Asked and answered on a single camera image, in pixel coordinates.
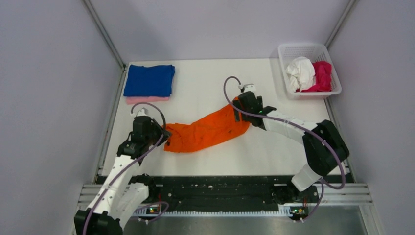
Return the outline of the orange t shirt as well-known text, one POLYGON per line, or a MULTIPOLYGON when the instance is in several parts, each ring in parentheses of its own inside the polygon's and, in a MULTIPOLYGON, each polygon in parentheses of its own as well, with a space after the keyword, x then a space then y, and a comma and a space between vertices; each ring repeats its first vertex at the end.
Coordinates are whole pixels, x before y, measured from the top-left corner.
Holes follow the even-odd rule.
POLYGON ((166 129, 172 135, 166 141, 164 151, 197 152, 245 134, 250 125, 247 121, 236 121, 234 109, 228 104, 191 124, 167 124, 166 129))

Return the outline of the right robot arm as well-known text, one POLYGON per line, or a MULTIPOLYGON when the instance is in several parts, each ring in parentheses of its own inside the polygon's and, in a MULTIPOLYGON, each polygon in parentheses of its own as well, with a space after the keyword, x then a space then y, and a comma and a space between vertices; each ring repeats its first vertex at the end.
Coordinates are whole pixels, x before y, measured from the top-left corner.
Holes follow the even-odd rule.
POLYGON ((333 122, 308 122, 288 116, 272 106, 263 106, 262 97, 244 92, 231 102, 236 121, 246 121, 252 126, 292 139, 304 147, 306 164, 291 179, 287 196, 294 202, 301 201, 307 190, 320 181, 333 189, 346 184, 342 162, 349 156, 349 149, 333 122))

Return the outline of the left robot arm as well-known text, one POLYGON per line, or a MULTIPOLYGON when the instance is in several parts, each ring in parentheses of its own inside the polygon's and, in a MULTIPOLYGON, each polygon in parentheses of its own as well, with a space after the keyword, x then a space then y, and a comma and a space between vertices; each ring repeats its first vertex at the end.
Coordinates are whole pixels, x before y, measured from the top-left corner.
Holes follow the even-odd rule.
POLYGON ((95 198, 74 217, 78 235, 121 235, 142 202, 152 202, 157 189, 130 183, 142 159, 168 139, 170 133, 148 115, 136 116, 133 130, 117 150, 112 170, 95 198))

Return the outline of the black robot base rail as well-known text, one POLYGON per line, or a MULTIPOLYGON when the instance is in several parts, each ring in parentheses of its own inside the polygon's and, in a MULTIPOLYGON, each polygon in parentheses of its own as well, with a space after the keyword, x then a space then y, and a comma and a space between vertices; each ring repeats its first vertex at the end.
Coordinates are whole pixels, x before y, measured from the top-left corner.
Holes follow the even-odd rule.
POLYGON ((165 201, 166 215, 248 215, 282 213, 301 217, 329 190, 342 190, 339 176, 330 186, 316 182, 299 192, 288 176, 133 176, 128 184, 149 187, 146 203, 165 201))

